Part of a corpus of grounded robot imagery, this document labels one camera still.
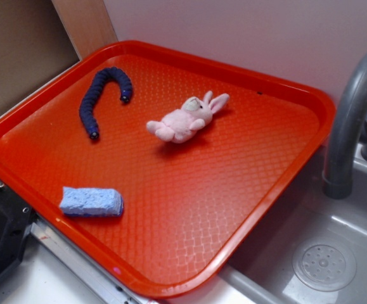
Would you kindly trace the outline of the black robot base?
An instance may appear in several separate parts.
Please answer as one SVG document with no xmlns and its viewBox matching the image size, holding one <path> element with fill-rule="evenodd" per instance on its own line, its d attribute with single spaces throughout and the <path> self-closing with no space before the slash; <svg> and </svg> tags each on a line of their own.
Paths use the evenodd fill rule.
<svg viewBox="0 0 367 304">
<path fill-rule="evenodd" d="M 21 264 L 34 219 L 34 209 L 0 183 L 0 280 Z"/>
</svg>

